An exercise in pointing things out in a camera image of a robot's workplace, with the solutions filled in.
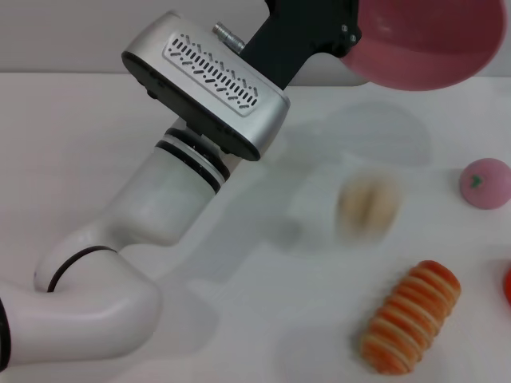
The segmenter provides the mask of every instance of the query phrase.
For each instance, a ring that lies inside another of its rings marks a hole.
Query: pink bowl
[[[360,0],[362,40],[343,63],[376,84],[445,88],[472,77],[499,50],[504,0]]]

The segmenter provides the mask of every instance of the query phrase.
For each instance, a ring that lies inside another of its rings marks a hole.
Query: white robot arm
[[[119,252],[134,243],[177,243],[236,165],[258,160],[273,141],[290,106],[283,89],[308,57],[325,49],[346,54],[354,44],[348,28],[359,38],[356,8],[353,21],[342,1],[317,1],[328,5],[326,14],[338,13],[331,23],[339,30],[316,18],[327,31],[301,45],[290,40],[283,48],[289,60],[275,50],[272,36],[282,44],[285,33],[273,16],[292,4],[302,18],[291,24],[302,27],[310,0],[267,0],[271,17],[247,46],[220,24],[214,31],[222,42],[173,12],[132,42],[122,55],[126,68],[181,118],[112,203],[42,258],[35,291],[0,282],[0,370],[118,357],[151,336],[160,291]],[[303,35],[286,23],[291,35]]]

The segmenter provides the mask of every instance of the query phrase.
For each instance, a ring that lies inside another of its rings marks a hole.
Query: orange object
[[[403,375],[414,370],[450,315],[461,286],[435,261],[423,261],[394,288],[362,336],[362,357],[376,371]]]

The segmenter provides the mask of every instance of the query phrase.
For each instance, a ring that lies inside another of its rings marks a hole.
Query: white tabletop
[[[511,164],[511,79],[401,93],[289,89],[283,131],[244,163],[177,247],[125,255],[164,291],[154,337],[113,361],[34,365],[0,382],[481,383],[511,376],[511,204],[478,211],[459,170]],[[128,75],[0,75],[0,277],[31,287],[36,259],[105,206],[176,118]],[[346,176],[391,168],[405,203],[383,242],[335,232]],[[463,293],[416,371],[379,377],[356,358],[364,321],[423,259]]]

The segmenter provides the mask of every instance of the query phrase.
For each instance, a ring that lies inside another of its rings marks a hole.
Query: black ring
[[[89,255],[90,253],[93,253],[95,251],[101,251],[101,250],[108,250],[113,251],[114,253],[117,253],[115,250],[111,249],[107,246],[92,246],[87,247],[86,249],[77,252],[72,257],[68,258],[67,261],[65,261],[62,266],[60,266],[55,273],[55,275],[51,278],[50,284],[48,285],[47,292],[53,293],[55,291],[55,287],[57,287],[58,280],[61,278],[61,276],[71,267],[73,263],[75,263],[78,259],[85,257],[86,255]]]
[[[175,156],[177,159],[183,161],[193,171],[195,171],[195,173],[201,176],[204,179],[204,181],[206,181],[213,188],[215,193],[218,193],[218,191],[220,190],[219,182],[216,180],[215,177],[211,175],[210,172],[208,172],[201,164],[195,161],[191,156],[183,152],[181,149],[176,148],[174,145],[168,143],[167,141],[160,141],[158,144],[156,144],[156,147],[165,150],[166,152]]]
[[[7,368],[10,360],[10,328],[6,309],[0,299],[0,372]]]
[[[202,157],[208,160],[211,165],[215,167],[216,170],[223,176],[224,180],[228,180],[231,176],[231,172],[228,167],[222,162],[222,160],[211,151],[203,142],[196,139],[195,137],[187,134],[186,132],[179,130],[177,128],[170,128],[165,135],[169,135],[177,138],[179,141],[182,141],[184,144],[193,148],[196,152],[198,152]]]

